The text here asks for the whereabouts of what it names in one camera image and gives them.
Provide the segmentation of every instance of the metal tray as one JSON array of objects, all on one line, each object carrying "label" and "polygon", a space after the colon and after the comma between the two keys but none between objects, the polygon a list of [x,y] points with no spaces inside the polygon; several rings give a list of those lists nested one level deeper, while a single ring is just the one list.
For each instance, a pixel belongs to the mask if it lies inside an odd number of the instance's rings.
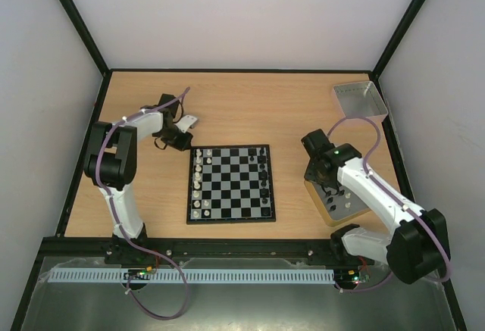
[{"label": "metal tray", "polygon": [[346,83],[333,87],[336,99],[344,117],[367,117],[382,122],[388,115],[386,105],[372,81]]}]

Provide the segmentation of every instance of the purple cable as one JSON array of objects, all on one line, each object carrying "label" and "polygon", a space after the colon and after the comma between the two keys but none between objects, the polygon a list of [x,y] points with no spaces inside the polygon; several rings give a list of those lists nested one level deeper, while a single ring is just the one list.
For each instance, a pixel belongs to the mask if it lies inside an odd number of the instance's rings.
[{"label": "purple cable", "polygon": [[[374,121],[372,121],[372,120],[370,120],[370,119],[368,119],[366,117],[344,117],[344,118],[340,119],[339,121],[337,121],[330,128],[330,130],[328,131],[327,136],[330,138],[330,135],[332,134],[332,132],[341,123],[343,123],[344,121],[346,121],[348,119],[359,119],[359,120],[367,121],[376,130],[376,134],[377,134],[376,142],[374,143],[374,145],[372,146],[372,148],[367,152],[367,154],[364,156],[364,160],[362,161],[362,166],[364,168],[364,172],[365,172],[365,174],[368,175],[368,178],[370,178],[371,181],[374,182],[377,187],[379,187],[382,191],[384,191],[384,193],[386,193],[386,195],[388,195],[390,198],[392,198],[395,203],[397,203],[401,207],[404,206],[405,203],[402,202],[399,197],[395,196],[390,190],[387,189],[387,187],[385,187],[385,185],[383,185],[379,180],[377,180],[372,175],[372,173],[370,173],[370,170],[369,170],[369,167],[368,167],[368,161],[369,161],[369,158],[371,157],[372,153],[374,153],[374,151],[377,149],[377,147],[378,147],[378,145],[380,143],[380,130],[379,130],[379,127],[377,126],[377,124]],[[425,278],[428,279],[428,280],[431,280],[433,282],[438,282],[438,283],[446,282],[451,277],[451,275],[452,275],[452,265],[451,265],[451,262],[449,261],[448,255],[445,252],[445,249],[441,245],[441,243],[438,240],[438,238],[434,235],[433,231],[431,231],[431,229],[429,228],[429,226],[426,225],[426,223],[414,211],[411,211],[410,208],[406,208],[406,212],[408,212],[410,215],[412,215],[413,218],[416,219],[416,221],[423,227],[423,229],[426,232],[426,234],[428,234],[428,236],[431,238],[431,240],[433,241],[434,245],[436,246],[436,248],[440,252],[440,255],[443,258],[443,261],[445,262],[445,265],[446,265],[446,274],[445,274],[444,277],[442,277],[442,278],[434,278],[432,276],[425,276]],[[363,292],[363,291],[367,291],[367,290],[376,289],[378,286],[381,286],[382,284],[386,283],[387,280],[390,279],[390,275],[387,278],[385,278],[382,282],[378,283],[375,286],[372,286],[372,287],[366,288],[366,289],[356,289],[356,290],[350,291],[350,292]]]},{"label": "purple cable", "polygon": [[105,154],[105,149],[106,149],[106,147],[108,145],[109,139],[111,138],[111,136],[113,135],[114,131],[119,126],[124,125],[124,124],[128,124],[130,121],[135,120],[138,117],[141,117],[143,115],[150,114],[150,113],[155,113],[156,111],[159,111],[160,109],[163,109],[163,108],[166,108],[169,105],[172,105],[174,102],[182,101],[185,98],[185,95],[187,95],[187,93],[189,92],[189,90],[190,90],[190,87],[187,87],[185,89],[185,91],[181,95],[179,95],[178,97],[176,97],[174,100],[170,100],[166,104],[160,105],[160,106],[158,106],[156,108],[153,108],[153,109],[139,111],[138,113],[135,113],[133,115],[130,115],[129,117],[126,117],[126,118],[124,117],[123,120],[120,120],[117,123],[113,124],[113,126],[109,130],[108,134],[106,134],[105,140],[103,141],[103,143],[101,145],[101,149],[99,150],[98,159],[96,161],[96,167],[95,167],[95,179],[96,179],[96,183],[98,184],[99,187],[101,187],[102,189],[104,189],[106,191],[106,193],[108,194],[108,196],[110,196],[110,198],[109,198],[109,205],[110,205],[110,208],[111,208],[111,213],[113,214],[114,222],[116,223],[115,226],[118,226],[118,228],[120,229],[121,235],[123,235],[123,237],[127,241],[127,243],[130,244],[131,246],[133,246],[135,249],[138,249],[140,251],[144,251],[145,253],[152,254],[155,257],[160,257],[160,258],[166,260],[168,263],[170,263],[171,265],[173,265],[174,268],[177,269],[177,271],[180,273],[180,276],[182,278],[183,284],[185,285],[185,300],[183,301],[182,307],[179,309],[179,311],[176,312],[175,314],[173,314],[172,316],[159,316],[159,315],[154,314],[153,312],[151,312],[145,306],[143,306],[141,304],[141,302],[138,300],[138,298],[131,291],[131,288],[130,288],[130,281],[131,281],[131,279],[128,279],[128,281],[127,281],[127,292],[130,293],[132,299],[140,307],[140,309],[145,314],[149,315],[150,317],[153,317],[156,320],[162,320],[162,321],[173,320],[173,319],[181,316],[186,311],[186,309],[187,309],[187,306],[188,306],[189,300],[190,300],[190,289],[189,289],[189,284],[187,283],[187,279],[185,277],[185,274],[183,274],[182,269],[180,269],[180,267],[177,265],[177,263],[175,263],[174,261],[172,261],[169,257],[167,257],[167,256],[165,256],[163,254],[160,254],[157,251],[153,251],[153,250],[150,250],[150,249],[147,249],[147,248],[143,248],[142,246],[139,246],[139,245],[137,245],[137,244],[135,244],[134,242],[131,241],[131,239],[128,236],[127,232],[123,228],[123,224],[120,222],[120,218],[119,218],[119,216],[118,216],[118,214],[116,212],[116,207],[114,206],[114,200],[113,200],[113,196],[112,196],[111,190],[103,182],[101,182],[101,177],[100,177],[99,171],[100,171],[100,167],[101,167],[101,161],[102,161],[103,155]]}]

